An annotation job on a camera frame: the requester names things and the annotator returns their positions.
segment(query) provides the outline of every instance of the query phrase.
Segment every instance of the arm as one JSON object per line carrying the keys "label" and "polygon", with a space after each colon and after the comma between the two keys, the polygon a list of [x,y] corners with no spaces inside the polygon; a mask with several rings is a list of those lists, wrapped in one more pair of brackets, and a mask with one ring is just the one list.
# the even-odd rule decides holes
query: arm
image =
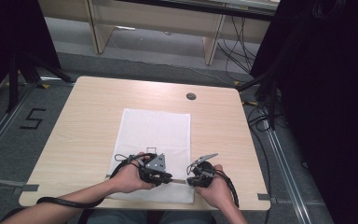
{"label": "arm", "polygon": [[[93,203],[116,192],[130,193],[137,189],[152,189],[153,184],[145,183],[133,165],[123,167],[115,177],[92,187],[63,195],[60,198],[77,203]],[[83,209],[66,207],[54,203],[40,203],[22,210],[2,223],[64,223],[82,212]]]}
{"label": "arm", "polygon": [[[222,165],[215,165],[214,169],[223,172]],[[231,191],[226,181],[219,175],[213,177],[212,184],[206,188],[196,187],[196,192],[205,199],[212,207],[219,209],[226,217],[229,223],[247,224],[240,209],[232,200]]]}

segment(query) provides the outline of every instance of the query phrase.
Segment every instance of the person's left hand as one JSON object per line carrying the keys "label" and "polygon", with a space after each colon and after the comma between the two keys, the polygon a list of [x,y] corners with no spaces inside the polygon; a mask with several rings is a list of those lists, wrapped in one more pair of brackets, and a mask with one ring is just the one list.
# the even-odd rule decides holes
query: person's left hand
{"label": "person's left hand", "polygon": [[[134,160],[132,164],[139,166],[139,162]],[[114,185],[115,192],[131,193],[138,189],[152,189],[156,185],[144,182],[139,177],[139,169],[134,165],[128,164],[120,169],[120,171],[109,181]]]}

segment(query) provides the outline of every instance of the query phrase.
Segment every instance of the wooden desk panel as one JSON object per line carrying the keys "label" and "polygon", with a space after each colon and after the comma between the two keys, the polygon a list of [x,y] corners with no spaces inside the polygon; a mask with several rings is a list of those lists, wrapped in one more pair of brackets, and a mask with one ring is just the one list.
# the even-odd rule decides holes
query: wooden desk panel
{"label": "wooden desk panel", "polygon": [[[193,92],[197,99],[186,95]],[[191,157],[213,152],[236,187],[241,210],[267,210],[258,201],[267,190],[238,92],[233,89],[81,77],[77,80],[28,184],[21,205],[43,196],[57,197],[104,180],[123,108],[191,114]],[[132,209],[212,209],[196,193],[194,204],[138,203],[105,199],[99,207]]]}

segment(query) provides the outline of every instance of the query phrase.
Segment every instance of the floor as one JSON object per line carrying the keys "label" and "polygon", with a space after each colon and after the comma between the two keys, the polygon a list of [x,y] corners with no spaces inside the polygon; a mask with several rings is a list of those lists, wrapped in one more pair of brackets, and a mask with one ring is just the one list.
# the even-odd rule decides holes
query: floor
{"label": "floor", "polygon": [[[46,18],[46,21],[59,54],[62,70],[71,77],[111,77],[115,74],[115,77],[123,78],[231,88],[236,80],[243,83],[252,79],[235,63],[228,61],[220,49],[216,51],[213,64],[206,65],[202,40],[198,36],[116,29],[103,54],[97,55],[93,51],[88,24],[50,18]],[[219,40],[219,43],[224,46],[223,40]],[[240,50],[235,41],[227,41],[227,46],[230,49],[235,46],[236,51]],[[256,55],[259,45],[247,43],[246,47]],[[42,76],[49,76],[45,71],[40,73]],[[71,89],[71,86],[57,82],[52,83],[47,90],[30,91],[19,115],[10,123],[7,133],[0,140],[0,217],[19,206],[17,201],[20,194],[16,184],[27,181]],[[257,86],[242,92],[241,99],[253,102],[256,90]],[[21,92],[27,92],[27,87],[21,87]],[[6,97],[7,86],[4,85],[0,90],[0,119],[5,115]],[[33,134],[19,130],[18,127],[24,125],[29,111],[38,107],[48,108],[48,113],[43,113],[43,125]],[[245,105],[243,108],[244,116],[246,115],[248,120],[259,116],[254,106]],[[301,165],[301,152],[284,116],[278,117],[276,124],[282,153],[287,160],[298,194],[305,204],[309,222],[304,222],[297,213],[294,206],[296,202],[293,201],[286,179],[283,178],[284,172],[277,160],[277,154],[271,146],[268,134],[262,131],[262,122],[254,126],[257,128],[253,138],[272,204],[268,212],[244,211],[245,217],[249,223],[333,223],[310,173]],[[214,212],[213,215],[217,223],[227,223],[220,213]]]}

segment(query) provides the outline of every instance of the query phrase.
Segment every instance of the forearm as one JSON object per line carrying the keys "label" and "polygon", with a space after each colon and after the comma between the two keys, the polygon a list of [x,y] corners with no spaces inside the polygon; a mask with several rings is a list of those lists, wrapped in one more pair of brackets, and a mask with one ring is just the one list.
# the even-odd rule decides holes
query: forearm
{"label": "forearm", "polygon": [[234,203],[227,206],[222,206],[220,211],[223,213],[230,224],[247,224],[245,217]]}
{"label": "forearm", "polygon": [[[115,192],[112,179],[92,187],[63,195],[60,198],[76,203],[94,203]],[[64,223],[83,209],[54,203],[40,203],[29,207],[2,223]]]}

